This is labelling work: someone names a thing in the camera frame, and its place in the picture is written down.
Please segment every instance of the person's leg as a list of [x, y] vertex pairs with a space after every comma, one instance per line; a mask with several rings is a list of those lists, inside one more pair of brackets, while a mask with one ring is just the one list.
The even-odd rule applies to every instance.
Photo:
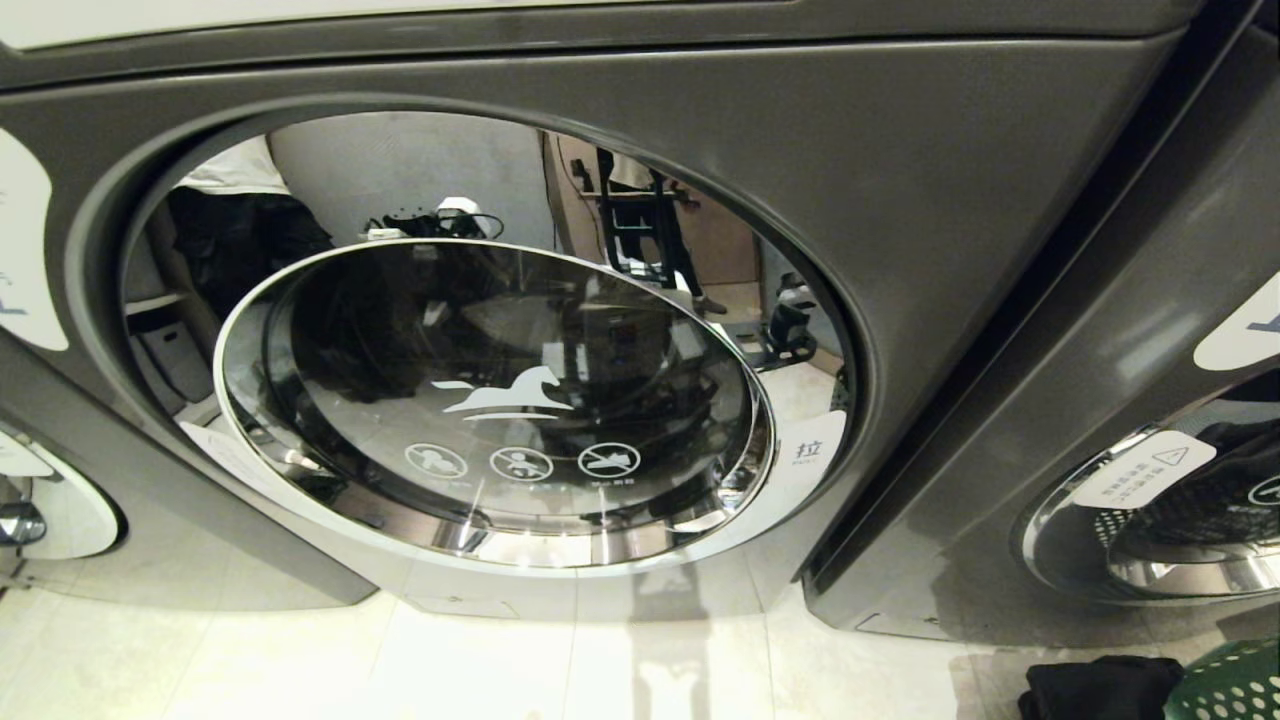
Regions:
[[188, 187], [168, 197], [192, 283], [219, 318], [262, 278], [265, 258], [253, 237], [252, 195], [206, 195]]
[[270, 272], [333, 250], [333, 238], [306, 205], [288, 195], [260, 195], [253, 234], [266, 255]]
[[707, 297], [701, 283], [698, 282], [698, 268], [694, 266], [694, 258], [689, 254], [689, 247], [685, 245], [684, 233], [680, 232], [680, 218], [676, 215], [675, 199], [669, 196], [663, 197], [659, 213], [658, 243], [662, 249], [663, 261], [669, 264], [672, 270], [678, 270], [681, 277], [685, 278], [689, 293], [694, 296], [695, 310], [723, 315], [728, 309]]

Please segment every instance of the label sticker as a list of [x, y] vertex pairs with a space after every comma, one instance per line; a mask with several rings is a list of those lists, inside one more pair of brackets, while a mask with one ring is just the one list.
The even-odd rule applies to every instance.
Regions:
[[503, 447], [489, 456], [489, 466], [508, 480], [536, 483], [552, 477], [556, 462], [532, 447]]
[[[454, 402], [444, 409], [445, 413], [460, 413], [463, 410], [492, 410], [495, 407], [511, 407], [511, 409], [524, 409], [524, 407], [549, 407], [553, 410], [572, 410], [573, 406], [567, 402], [561, 402], [558, 400], [552, 400], [547, 397], [547, 391], [543, 386], [559, 386], [559, 379], [547, 365], [538, 365], [530, 368], [516, 378], [511, 383], [511, 387], [475, 387], [466, 380], [442, 380], [434, 382], [433, 386], [440, 389], [465, 389], [467, 392], [466, 400], [461, 402]], [[507, 411], [507, 413], [481, 413], [479, 415], [468, 415], [463, 418], [465, 420], [498, 420], [498, 419], [556, 419], [556, 415], [548, 415], [545, 413], [527, 413], [527, 411]]]
[[593, 478], [621, 478], [640, 466], [640, 451], [621, 442], [602, 442], [579, 454], [577, 466]]
[[45, 350], [67, 350], [45, 274], [45, 214], [52, 191], [40, 160], [0, 128], [0, 327]]
[[287, 480], [271, 473], [261, 459], [256, 457], [236, 438], [192, 423], [178, 423], [178, 427], [224, 470], [257, 492], [274, 497], [276, 487], [288, 484]]
[[788, 423], [778, 433], [777, 468], [788, 469], [783, 475], [787, 482], [804, 478], [805, 482], [817, 484], [826, 474], [844, 434], [842, 410], [831, 410], [803, 423]]
[[1137, 510], [1217, 455], [1217, 448], [1178, 430], [1162, 430], [1129, 448], [1084, 480], [1071, 501], [1085, 507]]
[[467, 474], [467, 461], [442, 445], [416, 442], [404, 448], [404, 460], [433, 478], [453, 480]]
[[44, 478], [54, 469], [27, 446], [0, 432], [0, 475], [10, 478]]
[[1206, 370], [1247, 368], [1280, 355], [1280, 273], [1196, 346], [1196, 364]]

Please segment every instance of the green laundry basket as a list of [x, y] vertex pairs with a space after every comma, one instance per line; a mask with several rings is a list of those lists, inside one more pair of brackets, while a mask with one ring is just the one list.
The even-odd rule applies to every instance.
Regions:
[[1169, 720], [1280, 720], [1280, 637], [1226, 643], [1187, 666]]

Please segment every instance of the white sticker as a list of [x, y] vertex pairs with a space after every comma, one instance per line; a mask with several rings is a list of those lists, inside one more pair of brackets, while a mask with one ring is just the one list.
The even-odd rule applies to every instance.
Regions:
[[279, 486], [288, 484], [236, 438], [191, 423], [178, 423], [178, 427], [224, 470], [257, 492], [274, 497]]
[[556, 462], [532, 447], [503, 447], [489, 456], [489, 466], [508, 480], [536, 483], [552, 477]]
[[845, 434], [844, 410], [785, 424], [778, 430], [778, 455], [760, 495], [731, 523], [699, 541], [704, 551], [730, 548], [768, 530], [813, 495], [827, 475], [840, 438]]
[[44, 478], [54, 469], [27, 446], [0, 432], [0, 475], [10, 478]]
[[579, 454], [577, 466], [593, 478], [621, 478], [640, 466], [640, 451], [621, 442], [602, 442]]
[[1235, 370], [1280, 355], [1280, 273], [1196, 346], [1206, 370]]
[[1217, 448], [1178, 430], [1162, 430], [1129, 448], [1084, 480], [1071, 501], [1085, 507], [1137, 510], [1217, 455]]
[[0, 128], [0, 327], [45, 350], [67, 350], [45, 274], [52, 190], [40, 160]]
[[22, 548], [22, 556], [70, 560], [111, 547], [120, 536], [120, 524], [102, 493], [40, 443], [32, 443], [31, 451], [56, 470], [61, 480], [38, 482], [31, 488], [31, 501], [45, 516], [49, 530], [40, 542]]
[[404, 448], [404, 460], [433, 478], [453, 480], [467, 474], [467, 461], [442, 445], [415, 442]]

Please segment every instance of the white tile floor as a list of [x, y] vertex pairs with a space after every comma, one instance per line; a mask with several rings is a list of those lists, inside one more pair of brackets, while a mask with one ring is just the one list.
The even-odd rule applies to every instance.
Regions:
[[429, 615], [385, 593], [268, 614], [9, 591], [0, 717], [1002, 720], [1027, 666], [1097, 655], [836, 632], [797, 588], [768, 615], [631, 625]]

